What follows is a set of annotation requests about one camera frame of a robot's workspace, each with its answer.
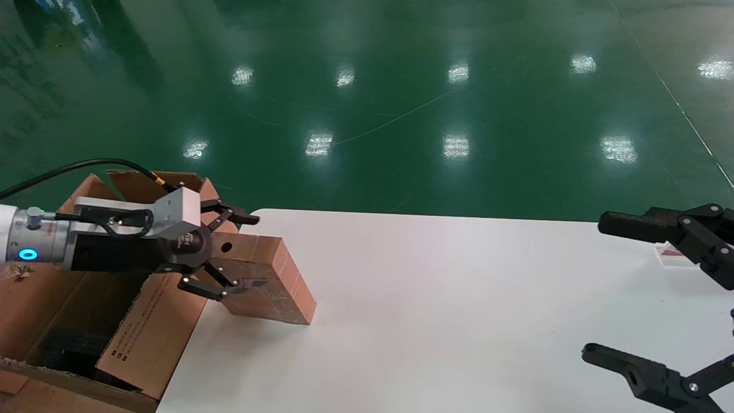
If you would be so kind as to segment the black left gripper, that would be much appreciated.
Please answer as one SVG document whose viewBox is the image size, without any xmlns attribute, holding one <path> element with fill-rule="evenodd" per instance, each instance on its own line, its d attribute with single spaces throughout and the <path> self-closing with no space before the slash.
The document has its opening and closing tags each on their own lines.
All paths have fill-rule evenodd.
<svg viewBox="0 0 734 413">
<path fill-rule="evenodd" d="M 184 292 L 220 302 L 225 298 L 263 287 L 267 279 L 246 278 L 235 274 L 223 264 L 207 263 L 212 257 L 212 232 L 224 222 L 237 225 L 256 225 L 260 217 L 250 215 L 240 207 L 220 199 L 200 202 L 200 212 L 218 213 L 206 227 L 186 233 L 174 240 L 165 238 L 138 238 L 118 240 L 102 235 L 79 235 L 71 260 L 71 271 L 113 272 L 126 274 L 184 274 L 177 287 Z M 204 272 L 217 283 L 208 284 L 193 274 L 204 267 Z"/>
</svg>

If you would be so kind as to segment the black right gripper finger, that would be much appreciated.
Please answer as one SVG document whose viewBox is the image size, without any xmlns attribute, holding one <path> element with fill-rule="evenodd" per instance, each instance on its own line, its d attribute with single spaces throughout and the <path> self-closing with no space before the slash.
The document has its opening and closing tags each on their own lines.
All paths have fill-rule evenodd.
<svg viewBox="0 0 734 413">
<path fill-rule="evenodd" d="M 581 352 L 585 363 L 626 379 L 635 398 L 673 412 L 721 412 L 710 395 L 733 382 L 733 355 L 684 376 L 666 364 L 597 343 Z"/>
<path fill-rule="evenodd" d="M 651 207 L 641 215 L 604 212 L 605 235 L 669 243 L 724 290 L 733 290 L 733 210 L 718 204 L 676 210 Z"/>
</svg>

